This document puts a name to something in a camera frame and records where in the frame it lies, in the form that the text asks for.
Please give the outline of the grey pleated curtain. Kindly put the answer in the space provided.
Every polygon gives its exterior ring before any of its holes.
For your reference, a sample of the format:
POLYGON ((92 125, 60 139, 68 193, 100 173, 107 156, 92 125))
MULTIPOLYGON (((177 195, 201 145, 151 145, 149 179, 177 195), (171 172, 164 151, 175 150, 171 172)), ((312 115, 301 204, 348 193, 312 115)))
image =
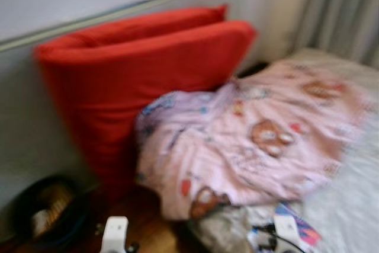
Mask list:
POLYGON ((371 65, 378 18, 379 0, 306 0, 290 50, 313 48, 371 65))

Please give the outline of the colourful comic book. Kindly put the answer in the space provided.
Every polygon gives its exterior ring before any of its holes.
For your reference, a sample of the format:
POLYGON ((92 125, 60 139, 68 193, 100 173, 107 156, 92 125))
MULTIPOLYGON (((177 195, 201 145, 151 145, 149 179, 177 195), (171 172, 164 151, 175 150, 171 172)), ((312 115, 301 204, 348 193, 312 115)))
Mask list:
POLYGON ((314 248, 322 241, 322 235, 308 222, 298 215, 298 213, 293 210, 287 204, 280 203, 274 210, 274 215, 283 214, 293 216, 296 220, 296 226, 298 229, 298 234, 300 234, 300 247, 304 248, 314 248))

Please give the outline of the bed with grey floral sheet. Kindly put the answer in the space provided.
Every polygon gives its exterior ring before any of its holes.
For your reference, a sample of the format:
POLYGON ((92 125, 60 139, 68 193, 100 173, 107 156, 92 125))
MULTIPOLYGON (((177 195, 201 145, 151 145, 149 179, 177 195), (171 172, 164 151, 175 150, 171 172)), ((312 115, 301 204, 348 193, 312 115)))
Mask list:
POLYGON ((260 253, 263 226, 289 213, 317 232, 314 253, 379 253, 379 72, 330 53, 304 49, 241 78, 275 88, 296 142, 325 161, 329 182, 297 200, 228 206, 189 222, 211 253, 260 253))

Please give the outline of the white metal frame rail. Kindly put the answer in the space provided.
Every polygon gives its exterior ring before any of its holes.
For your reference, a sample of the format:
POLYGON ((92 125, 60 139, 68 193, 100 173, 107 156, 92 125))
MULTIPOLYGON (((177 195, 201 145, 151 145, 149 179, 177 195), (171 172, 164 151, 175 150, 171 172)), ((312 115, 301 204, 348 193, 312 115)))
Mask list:
POLYGON ((0 53, 10 52, 17 48, 33 46, 46 41, 51 37, 59 37, 62 34, 72 33, 79 29, 91 27, 101 23, 114 22, 122 18, 138 17, 139 15, 153 14, 165 10, 193 8, 193 7, 218 7, 226 6, 226 16, 240 18, 240 5, 242 0, 140 0, 100 12, 83 18, 76 18, 68 22, 60 23, 44 29, 38 29, 23 36, 0 41, 0 53))

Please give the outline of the large red cushion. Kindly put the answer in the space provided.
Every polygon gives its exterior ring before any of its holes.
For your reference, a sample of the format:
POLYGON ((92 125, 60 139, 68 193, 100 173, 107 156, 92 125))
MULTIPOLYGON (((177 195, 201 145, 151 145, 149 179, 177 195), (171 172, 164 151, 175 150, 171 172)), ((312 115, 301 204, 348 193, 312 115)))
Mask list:
POLYGON ((221 85, 255 36, 249 23, 223 21, 111 46, 36 47, 34 55, 103 196, 119 200, 135 186, 138 113, 162 94, 221 85))
POLYGON ((203 27, 223 22, 226 19, 227 5, 211 8, 174 9, 157 14, 139 15, 115 22, 96 25, 64 34, 38 48, 96 48, 167 36, 190 28, 203 27))

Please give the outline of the black round basket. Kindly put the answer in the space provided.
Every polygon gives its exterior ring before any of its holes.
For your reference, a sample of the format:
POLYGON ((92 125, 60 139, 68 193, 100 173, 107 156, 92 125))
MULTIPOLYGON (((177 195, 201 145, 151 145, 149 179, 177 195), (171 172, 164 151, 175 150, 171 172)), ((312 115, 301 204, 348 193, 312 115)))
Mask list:
POLYGON ((89 196, 74 180, 49 175, 17 196, 11 225, 36 250, 63 248, 83 228, 88 208, 89 196))

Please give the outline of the pink bear print blanket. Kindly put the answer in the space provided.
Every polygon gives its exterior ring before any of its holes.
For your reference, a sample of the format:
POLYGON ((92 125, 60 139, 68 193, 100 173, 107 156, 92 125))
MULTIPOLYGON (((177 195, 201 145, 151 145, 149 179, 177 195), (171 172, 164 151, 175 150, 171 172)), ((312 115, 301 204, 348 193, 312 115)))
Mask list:
POLYGON ((136 182, 168 220, 299 200, 333 180, 375 105, 364 87, 303 60, 214 91, 171 91, 136 120, 136 182))

